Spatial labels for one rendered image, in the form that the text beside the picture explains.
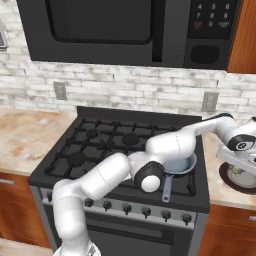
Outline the black microwave oven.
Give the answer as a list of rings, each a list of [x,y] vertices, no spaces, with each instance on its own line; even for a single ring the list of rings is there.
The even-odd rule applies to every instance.
[[[33,61],[224,70],[242,0],[166,0],[152,61],[153,0],[17,0]]]

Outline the black gas stove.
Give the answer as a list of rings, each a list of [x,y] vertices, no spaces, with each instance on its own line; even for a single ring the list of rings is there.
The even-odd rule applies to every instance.
[[[129,155],[142,151],[150,137],[176,131],[200,120],[199,116],[79,106],[77,118],[28,178],[51,248],[57,250],[61,246],[54,226],[52,202],[48,202],[46,196],[56,182],[79,178],[116,152]],[[93,206],[103,208],[103,202],[110,201],[110,209],[123,209],[123,204],[132,208],[162,207],[201,213],[208,218],[210,200],[201,137],[196,139],[195,154],[194,169],[173,178],[168,203],[162,201],[162,190],[147,194],[128,179],[103,199],[93,200]]]

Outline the grey wall fitting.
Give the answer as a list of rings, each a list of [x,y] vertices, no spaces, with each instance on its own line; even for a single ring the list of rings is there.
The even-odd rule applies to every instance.
[[[0,51],[6,51],[7,50],[7,39],[4,34],[3,26],[0,20]]]

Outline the wooden wall cupboard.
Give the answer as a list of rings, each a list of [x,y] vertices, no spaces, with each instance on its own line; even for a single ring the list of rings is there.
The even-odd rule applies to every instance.
[[[256,74],[256,0],[242,0],[227,72]]]

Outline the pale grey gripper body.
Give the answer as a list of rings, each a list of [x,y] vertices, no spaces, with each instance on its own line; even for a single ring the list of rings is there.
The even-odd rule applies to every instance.
[[[221,146],[216,157],[247,172],[256,172],[256,149],[255,151],[231,151],[226,146]]]

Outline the wooden drawer front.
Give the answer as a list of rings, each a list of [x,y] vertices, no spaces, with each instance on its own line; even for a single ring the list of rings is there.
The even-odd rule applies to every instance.
[[[211,204],[208,222],[211,224],[256,230],[256,221],[249,220],[249,216],[256,216],[256,210]]]
[[[30,187],[28,185],[28,177],[17,174],[0,172],[0,179],[15,181],[15,185],[0,183],[0,200],[3,202],[21,200],[31,201],[33,199]]]

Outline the grey frying pan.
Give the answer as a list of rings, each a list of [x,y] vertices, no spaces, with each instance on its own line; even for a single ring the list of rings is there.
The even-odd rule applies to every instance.
[[[181,177],[191,172],[197,163],[197,156],[193,153],[190,157],[180,160],[167,161],[164,164],[164,186],[162,201],[168,203],[171,197],[172,181],[174,177]]]

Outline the black oven door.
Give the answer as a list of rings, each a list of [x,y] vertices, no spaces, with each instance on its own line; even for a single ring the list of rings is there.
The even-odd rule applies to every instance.
[[[109,228],[127,226],[151,231],[172,231],[173,240],[157,238],[143,239],[142,237],[126,237],[89,230],[89,236],[101,252],[101,256],[198,256],[207,216],[201,213],[179,209],[148,207],[151,215],[147,218],[141,212],[146,206],[134,206],[126,215],[123,209],[109,209],[101,207],[86,207],[84,209],[88,225],[98,225]],[[171,218],[165,221],[162,210],[171,212]],[[185,225],[183,214],[190,214],[192,221]]]

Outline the wooden cupboard door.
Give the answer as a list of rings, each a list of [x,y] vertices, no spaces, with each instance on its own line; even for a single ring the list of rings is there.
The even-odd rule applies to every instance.
[[[50,248],[35,202],[31,198],[0,203],[0,234],[8,240]]]
[[[210,226],[198,256],[256,256],[256,231]]]

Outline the grey wall socket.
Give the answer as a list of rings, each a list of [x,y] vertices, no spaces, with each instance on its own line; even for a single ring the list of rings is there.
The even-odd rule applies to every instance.
[[[66,93],[66,87],[64,82],[54,82],[54,91],[56,95],[57,100],[66,100],[67,99],[67,93]]]
[[[218,92],[205,92],[201,110],[203,112],[214,112],[218,101]]]

